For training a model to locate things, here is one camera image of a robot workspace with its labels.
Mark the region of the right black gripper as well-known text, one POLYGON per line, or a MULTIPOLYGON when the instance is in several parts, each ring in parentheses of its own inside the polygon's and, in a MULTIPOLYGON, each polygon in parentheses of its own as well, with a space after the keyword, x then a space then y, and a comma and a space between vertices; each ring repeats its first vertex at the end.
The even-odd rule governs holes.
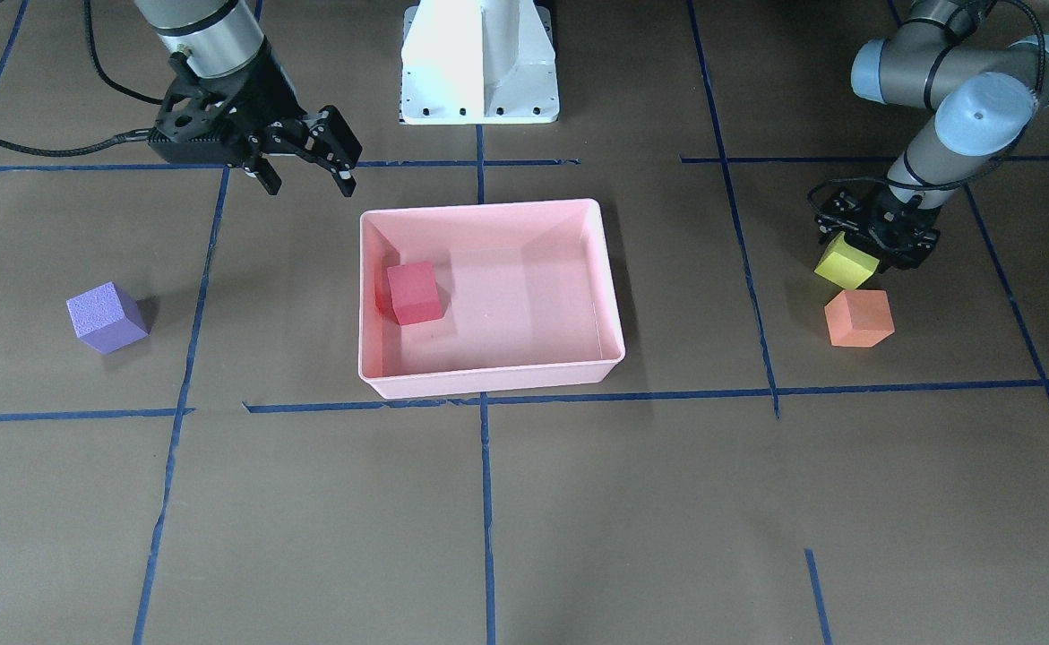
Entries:
POLYGON ((227 167, 241 168, 262 185, 269 196, 277 196, 282 179, 269 158, 295 156, 331 172, 341 195, 354 195, 354 171, 363 144, 335 106, 315 111, 300 107, 290 78, 271 50, 259 49, 233 73, 214 78, 194 73, 189 62, 191 58, 184 50, 169 57, 169 65, 176 73, 173 82, 188 82, 224 94, 229 102, 227 119, 245 139, 243 158, 227 167))

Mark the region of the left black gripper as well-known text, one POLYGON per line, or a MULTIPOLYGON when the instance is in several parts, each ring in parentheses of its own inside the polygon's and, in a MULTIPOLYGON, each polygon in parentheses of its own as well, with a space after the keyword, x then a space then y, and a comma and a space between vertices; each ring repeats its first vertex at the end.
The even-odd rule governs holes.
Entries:
POLYGON ((863 228, 844 237, 848 244, 877 258, 880 272, 918 268, 936 249, 941 208, 923 209, 916 197, 901 202, 889 189, 875 189, 859 200, 864 206, 863 228))

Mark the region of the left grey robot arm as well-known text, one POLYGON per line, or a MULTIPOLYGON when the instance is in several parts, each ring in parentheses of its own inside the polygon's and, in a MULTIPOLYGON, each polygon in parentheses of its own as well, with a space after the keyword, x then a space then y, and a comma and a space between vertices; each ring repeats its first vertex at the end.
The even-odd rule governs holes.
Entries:
POLYGON ((917 268, 937 246, 943 205, 994 171, 1029 122, 1049 107, 1049 33, 1001 49, 967 45, 991 1, 915 1, 889 39, 865 42, 853 60, 853 93, 880 105, 922 108, 925 124, 868 196, 838 191, 816 207, 822 242, 839 238, 876 268, 917 268))

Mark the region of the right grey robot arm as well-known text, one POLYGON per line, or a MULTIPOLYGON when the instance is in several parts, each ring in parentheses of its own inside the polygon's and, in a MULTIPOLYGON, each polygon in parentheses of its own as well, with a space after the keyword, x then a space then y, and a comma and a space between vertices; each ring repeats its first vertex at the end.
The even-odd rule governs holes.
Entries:
POLYGON ((238 168, 271 194, 273 156, 318 165, 351 196, 361 143, 333 105, 300 106, 262 26, 243 1, 140 1, 168 50, 169 84, 148 136, 160 159, 238 168))

